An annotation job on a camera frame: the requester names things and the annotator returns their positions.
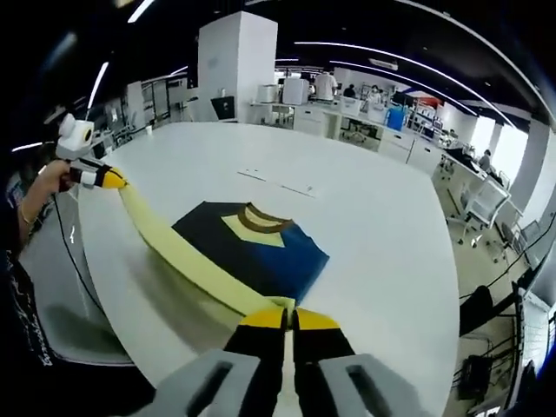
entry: human hand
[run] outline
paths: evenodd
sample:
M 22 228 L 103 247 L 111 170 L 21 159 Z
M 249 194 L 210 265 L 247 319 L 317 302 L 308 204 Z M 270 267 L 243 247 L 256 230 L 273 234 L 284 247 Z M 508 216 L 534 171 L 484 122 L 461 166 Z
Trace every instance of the human hand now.
M 60 191 L 60 184 L 66 189 L 73 185 L 69 172 L 70 165 L 66 161 L 53 161 L 43 169 L 35 183 L 40 191 L 51 195 Z

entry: computer monitor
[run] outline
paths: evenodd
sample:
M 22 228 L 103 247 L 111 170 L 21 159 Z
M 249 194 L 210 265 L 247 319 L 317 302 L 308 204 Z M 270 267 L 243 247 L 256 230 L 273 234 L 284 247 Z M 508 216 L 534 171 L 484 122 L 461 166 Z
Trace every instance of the computer monitor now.
M 413 107 L 415 99 L 407 94 L 400 92 L 394 93 L 392 96 L 392 102 L 397 103 L 402 106 Z

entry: yellow fabric strip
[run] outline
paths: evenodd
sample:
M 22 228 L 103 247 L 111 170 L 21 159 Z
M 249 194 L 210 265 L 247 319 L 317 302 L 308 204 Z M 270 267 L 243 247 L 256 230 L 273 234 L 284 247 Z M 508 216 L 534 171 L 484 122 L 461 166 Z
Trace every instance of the yellow fabric strip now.
M 293 310 L 294 300 L 276 299 L 279 302 L 274 303 L 216 266 L 153 212 L 131 185 L 119 191 L 144 241 L 196 286 L 243 315 L 273 308 L 278 303 L 288 311 Z
M 276 246 L 277 248 L 284 248 L 284 241 L 281 238 L 279 232 L 276 233 L 260 233 L 254 230 L 248 229 L 243 226 L 237 215 L 227 215 L 222 218 L 222 220 L 228 225 L 232 231 L 245 242 L 259 243 L 261 245 Z

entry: yellow cloth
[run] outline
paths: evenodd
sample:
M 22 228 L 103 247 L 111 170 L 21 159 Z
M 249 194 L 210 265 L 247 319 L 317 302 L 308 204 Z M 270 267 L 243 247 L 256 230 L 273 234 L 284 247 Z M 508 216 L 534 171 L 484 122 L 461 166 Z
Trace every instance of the yellow cloth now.
M 243 315 L 276 304 L 287 308 L 289 313 L 293 311 L 295 300 L 266 298 L 216 266 L 153 212 L 131 185 L 120 189 L 120 196 L 144 241 L 185 278 L 221 303 Z

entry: black sleeve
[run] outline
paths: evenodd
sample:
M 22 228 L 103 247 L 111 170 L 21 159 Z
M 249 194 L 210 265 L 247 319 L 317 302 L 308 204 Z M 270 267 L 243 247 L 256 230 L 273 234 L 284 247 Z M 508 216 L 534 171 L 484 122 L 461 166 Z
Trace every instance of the black sleeve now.
M 18 251 L 20 241 L 17 208 L 12 208 L 4 199 L 0 201 L 0 230 L 2 230 L 1 249 Z

